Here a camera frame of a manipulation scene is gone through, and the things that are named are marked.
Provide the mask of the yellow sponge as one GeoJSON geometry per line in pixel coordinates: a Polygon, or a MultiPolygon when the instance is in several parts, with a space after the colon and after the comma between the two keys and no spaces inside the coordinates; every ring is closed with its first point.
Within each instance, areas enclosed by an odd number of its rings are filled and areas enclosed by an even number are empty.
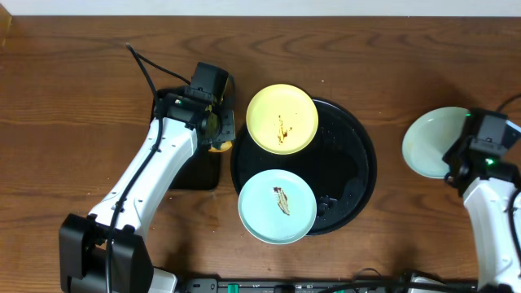
{"type": "Polygon", "coordinates": [[[223,143],[218,143],[216,145],[211,145],[208,151],[213,153],[222,153],[228,151],[232,146],[233,143],[231,141],[226,141],[223,143]]]}

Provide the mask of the yellow plate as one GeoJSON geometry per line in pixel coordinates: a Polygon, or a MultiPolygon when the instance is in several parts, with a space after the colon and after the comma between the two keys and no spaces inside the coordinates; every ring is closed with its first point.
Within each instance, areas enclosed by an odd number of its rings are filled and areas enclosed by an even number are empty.
{"type": "Polygon", "coordinates": [[[263,150],[275,155],[294,154],[306,148],[317,132],[317,107],[296,86],[269,85],[248,104],[246,126],[263,150]]]}

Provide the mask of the light green plate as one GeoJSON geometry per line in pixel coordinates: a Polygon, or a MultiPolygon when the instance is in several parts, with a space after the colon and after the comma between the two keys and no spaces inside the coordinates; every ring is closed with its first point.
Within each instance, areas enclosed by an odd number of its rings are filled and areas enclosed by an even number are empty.
{"type": "Polygon", "coordinates": [[[262,242],[285,245],[302,239],[313,227],[317,203],[309,184],[281,169],[262,171],[239,192],[239,218],[262,242]]]}
{"type": "Polygon", "coordinates": [[[402,141],[407,165],[423,177],[443,179],[449,171],[443,155],[460,137],[469,114],[462,107],[442,107],[419,117],[402,141]]]}

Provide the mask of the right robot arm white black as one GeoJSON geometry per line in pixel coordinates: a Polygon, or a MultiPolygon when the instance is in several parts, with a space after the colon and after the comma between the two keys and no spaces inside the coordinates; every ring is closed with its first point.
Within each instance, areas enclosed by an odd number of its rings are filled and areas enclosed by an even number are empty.
{"type": "Polygon", "coordinates": [[[458,190],[471,219],[478,291],[520,291],[520,173],[516,165],[471,149],[459,138],[445,153],[445,182],[458,190]]]}

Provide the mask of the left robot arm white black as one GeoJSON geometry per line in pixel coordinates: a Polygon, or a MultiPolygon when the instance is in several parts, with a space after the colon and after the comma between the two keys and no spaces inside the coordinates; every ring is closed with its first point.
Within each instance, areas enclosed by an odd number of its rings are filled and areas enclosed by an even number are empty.
{"type": "Polygon", "coordinates": [[[187,100],[163,100],[145,142],[112,191],[87,216],[69,214],[59,228],[60,286],[64,292],[173,292],[177,277],[151,263],[145,239],[178,172],[210,143],[234,140],[234,113],[187,100]]]}

